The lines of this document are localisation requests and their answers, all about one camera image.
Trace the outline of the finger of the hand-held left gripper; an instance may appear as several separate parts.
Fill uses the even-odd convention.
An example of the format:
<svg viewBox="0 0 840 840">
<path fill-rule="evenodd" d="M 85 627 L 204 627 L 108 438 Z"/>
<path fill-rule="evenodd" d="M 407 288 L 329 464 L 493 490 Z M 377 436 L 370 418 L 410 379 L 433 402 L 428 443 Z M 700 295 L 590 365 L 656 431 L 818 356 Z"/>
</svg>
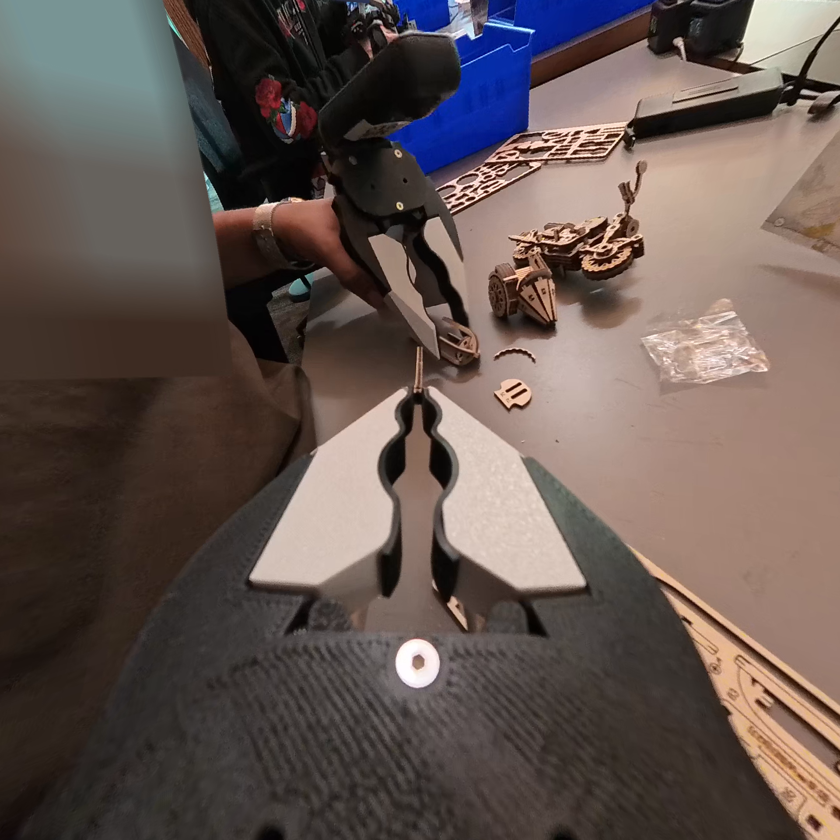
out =
<svg viewBox="0 0 840 840">
<path fill-rule="evenodd" d="M 395 314 L 402 317 L 417 343 L 439 360 L 437 328 L 411 278 L 409 268 L 412 263 L 404 247 L 387 234 L 370 237 L 369 244 L 388 288 L 386 302 Z"/>
<path fill-rule="evenodd" d="M 424 308 L 446 305 L 449 317 L 468 327 L 466 270 L 456 234 L 440 217 L 426 220 L 410 237 L 410 264 Z"/>
</svg>

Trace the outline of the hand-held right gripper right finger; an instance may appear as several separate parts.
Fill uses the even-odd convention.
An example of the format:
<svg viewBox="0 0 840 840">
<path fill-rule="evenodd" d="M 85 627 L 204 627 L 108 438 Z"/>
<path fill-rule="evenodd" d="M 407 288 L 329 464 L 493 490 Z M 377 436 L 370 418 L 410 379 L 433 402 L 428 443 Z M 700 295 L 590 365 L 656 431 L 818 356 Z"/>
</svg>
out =
<svg viewBox="0 0 840 840">
<path fill-rule="evenodd" d="M 434 386 L 425 389 L 436 597 L 458 629 L 502 602 L 580 594 L 587 582 L 522 454 Z"/>
</svg>

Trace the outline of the wooden dome frame assembly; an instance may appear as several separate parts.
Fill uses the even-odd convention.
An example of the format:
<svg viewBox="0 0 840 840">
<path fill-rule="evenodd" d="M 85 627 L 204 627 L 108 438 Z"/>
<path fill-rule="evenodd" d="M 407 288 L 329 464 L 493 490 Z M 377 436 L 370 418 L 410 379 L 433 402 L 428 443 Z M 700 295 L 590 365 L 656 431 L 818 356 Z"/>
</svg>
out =
<svg viewBox="0 0 840 840">
<path fill-rule="evenodd" d="M 477 336 L 466 326 L 451 318 L 437 318 L 438 357 L 457 368 L 465 368 L 480 361 L 480 345 Z"/>
</svg>

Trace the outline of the pale wooden parts sheet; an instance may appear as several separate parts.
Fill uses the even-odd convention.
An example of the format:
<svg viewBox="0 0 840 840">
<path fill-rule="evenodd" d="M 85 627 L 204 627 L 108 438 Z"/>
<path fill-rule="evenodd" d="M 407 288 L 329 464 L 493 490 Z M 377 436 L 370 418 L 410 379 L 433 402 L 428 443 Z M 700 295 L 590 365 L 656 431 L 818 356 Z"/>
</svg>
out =
<svg viewBox="0 0 840 840">
<path fill-rule="evenodd" d="M 729 722 L 807 838 L 839 838 L 839 707 L 670 574 L 635 553 L 691 636 Z"/>
</svg>

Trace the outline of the grey desk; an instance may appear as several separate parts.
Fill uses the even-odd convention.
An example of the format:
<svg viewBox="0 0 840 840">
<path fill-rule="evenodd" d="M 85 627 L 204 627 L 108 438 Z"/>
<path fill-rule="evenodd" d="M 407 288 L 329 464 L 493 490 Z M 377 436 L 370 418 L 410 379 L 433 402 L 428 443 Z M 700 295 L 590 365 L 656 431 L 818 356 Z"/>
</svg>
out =
<svg viewBox="0 0 840 840">
<path fill-rule="evenodd" d="M 838 704 L 838 263 L 761 228 L 838 132 L 806 110 L 550 165 L 459 214 L 481 362 L 427 379 Z M 508 237 L 614 214 L 641 159 L 645 256 L 607 289 L 562 281 L 553 330 L 493 318 Z M 770 371 L 661 384 L 642 337 L 720 298 Z M 493 360 L 512 345 L 538 362 Z M 527 407 L 494 396 L 510 378 Z"/>
</svg>

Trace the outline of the person's left hand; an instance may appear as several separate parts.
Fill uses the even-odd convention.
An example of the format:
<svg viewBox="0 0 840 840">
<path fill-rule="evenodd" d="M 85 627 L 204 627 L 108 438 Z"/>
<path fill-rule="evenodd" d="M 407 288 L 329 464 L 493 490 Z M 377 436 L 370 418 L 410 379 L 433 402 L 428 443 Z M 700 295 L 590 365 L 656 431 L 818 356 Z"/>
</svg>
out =
<svg viewBox="0 0 840 840">
<path fill-rule="evenodd" d="M 276 235 L 295 257 L 329 270 L 345 290 L 372 308 L 384 308 L 373 279 L 343 246 L 340 221 L 329 200 L 281 204 L 275 217 Z"/>
</svg>

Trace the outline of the round-holed wooden parts sheet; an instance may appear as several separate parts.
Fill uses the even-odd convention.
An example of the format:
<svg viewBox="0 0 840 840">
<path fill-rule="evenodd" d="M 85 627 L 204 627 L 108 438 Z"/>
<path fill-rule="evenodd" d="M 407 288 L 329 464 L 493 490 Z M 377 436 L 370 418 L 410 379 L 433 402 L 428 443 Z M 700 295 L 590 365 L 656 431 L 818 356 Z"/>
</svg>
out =
<svg viewBox="0 0 840 840">
<path fill-rule="evenodd" d="M 437 193 L 455 216 L 539 172 L 542 167 L 540 161 L 486 162 L 439 186 Z"/>
</svg>

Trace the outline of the wooden sidecar model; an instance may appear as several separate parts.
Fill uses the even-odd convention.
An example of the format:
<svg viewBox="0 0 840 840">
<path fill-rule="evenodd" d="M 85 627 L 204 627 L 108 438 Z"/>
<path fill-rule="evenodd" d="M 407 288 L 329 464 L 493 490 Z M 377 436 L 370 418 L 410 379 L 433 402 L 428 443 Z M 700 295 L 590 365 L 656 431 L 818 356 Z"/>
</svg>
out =
<svg viewBox="0 0 840 840">
<path fill-rule="evenodd" d="M 523 267 L 497 265 L 488 277 L 488 298 L 498 319 L 519 313 L 550 329 L 558 320 L 553 273 L 537 249 Z"/>
</svg>

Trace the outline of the blue plastic bin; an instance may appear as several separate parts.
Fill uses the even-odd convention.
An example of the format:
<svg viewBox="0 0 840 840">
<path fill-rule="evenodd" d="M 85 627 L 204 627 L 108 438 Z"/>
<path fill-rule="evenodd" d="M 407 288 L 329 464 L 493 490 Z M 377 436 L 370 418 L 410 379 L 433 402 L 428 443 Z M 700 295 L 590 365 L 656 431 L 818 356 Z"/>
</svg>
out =
<svg viewBox="0 0 840 840">
<path fill-rule="evenodd" d="M 390 140 L 431 173 L 525 131 L 533 34 L 530 28 L 491 20 L 479 37 L 456 38 L 461 66 L 457 92 Z"/>
</svg>

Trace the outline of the wooden motorcycle model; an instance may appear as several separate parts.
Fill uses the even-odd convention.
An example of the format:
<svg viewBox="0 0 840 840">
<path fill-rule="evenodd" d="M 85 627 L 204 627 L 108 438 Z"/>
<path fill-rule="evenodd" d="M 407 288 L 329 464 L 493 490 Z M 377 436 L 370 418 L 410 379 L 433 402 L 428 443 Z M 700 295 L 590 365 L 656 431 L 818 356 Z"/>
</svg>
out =
<svg viewBox="0 0 840 840">
<path fill-rule="evenodd" d="M 618 277 L 645 254 L 644 237 L 639 221 L 631 215 L 648 163 L 636 163 L 635 181 L 621 182 L 618 191 L 623 210 L 613 217 L 593 217 L 579 224 L 547 223 L 511 235 L 516 266 L 524 267 L 534 252 L 539 252 L 552 270 L 574 271 L 594 282 Z"/>
</svg>

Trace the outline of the long wooden parts sheet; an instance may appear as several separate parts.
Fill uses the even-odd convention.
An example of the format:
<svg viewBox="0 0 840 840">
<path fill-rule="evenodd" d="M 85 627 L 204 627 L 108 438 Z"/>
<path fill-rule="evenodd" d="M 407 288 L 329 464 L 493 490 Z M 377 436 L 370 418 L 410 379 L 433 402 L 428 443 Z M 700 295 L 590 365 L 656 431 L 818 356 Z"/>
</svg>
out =
<svg viewBox="0 0 840 840">
<path fill-rule="evenodd" d="M 623 141 L 626 122 L 564 129 L 529 130 L 511 137 L 491 155 L 488 165 L 567 164 L 606 159 Z"/>
</svg>

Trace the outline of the clear plastic bag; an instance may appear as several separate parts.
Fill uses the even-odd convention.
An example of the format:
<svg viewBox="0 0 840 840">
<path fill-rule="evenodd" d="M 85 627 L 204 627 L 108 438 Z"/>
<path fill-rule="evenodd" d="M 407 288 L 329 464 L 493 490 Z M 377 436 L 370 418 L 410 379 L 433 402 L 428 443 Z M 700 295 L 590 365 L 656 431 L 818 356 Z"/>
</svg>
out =
<svg viewBox="0 0 840 840">
<path fill-rule="evenodd" d="M 695 318 L 657 326 L 640 340 L 663 385 L 708 385 L 770 371 L 731 299 L 720 298 Z"/>
</svg>

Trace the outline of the flat black power adapter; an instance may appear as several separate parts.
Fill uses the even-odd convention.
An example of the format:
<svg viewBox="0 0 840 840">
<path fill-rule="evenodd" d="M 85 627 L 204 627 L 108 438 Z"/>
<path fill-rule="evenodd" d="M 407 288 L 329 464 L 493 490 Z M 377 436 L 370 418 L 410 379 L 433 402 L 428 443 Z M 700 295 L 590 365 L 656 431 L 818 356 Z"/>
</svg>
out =
<svg viewBox="0 0 840 840">
<path fill-rule="evenodd" d="M 765 117 L 781 103 L 786 84 L 776 68 L 641 99 L 623 142 Z"/>
</svg>

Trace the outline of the black charger box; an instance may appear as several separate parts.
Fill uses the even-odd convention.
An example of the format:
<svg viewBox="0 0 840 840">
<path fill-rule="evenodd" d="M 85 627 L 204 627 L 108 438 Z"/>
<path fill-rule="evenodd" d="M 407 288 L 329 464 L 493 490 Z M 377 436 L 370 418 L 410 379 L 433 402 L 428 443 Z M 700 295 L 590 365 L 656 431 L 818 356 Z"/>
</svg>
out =
<svg viewBox="0 0 840 840">
<path fill-rule="evenodd" d="M 647 47 L 656 55 L 681 39 L 691 56 L 716 56 L 742 47 L 754 1 L 656 1 L 651 6 Z"/>
</svg>

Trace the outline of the illustrated instruction booklet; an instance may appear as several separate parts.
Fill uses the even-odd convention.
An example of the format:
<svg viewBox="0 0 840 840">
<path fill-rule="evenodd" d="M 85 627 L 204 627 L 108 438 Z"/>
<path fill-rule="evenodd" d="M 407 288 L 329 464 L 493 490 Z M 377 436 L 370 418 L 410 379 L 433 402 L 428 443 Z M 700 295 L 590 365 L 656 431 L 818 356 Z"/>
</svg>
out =
<svg viewBox="0 0 840 840">
<path fill-rule="evenodd" d="M 764 220 L 762 230 L 839 260 L 839 134 Z"/>
</svg>

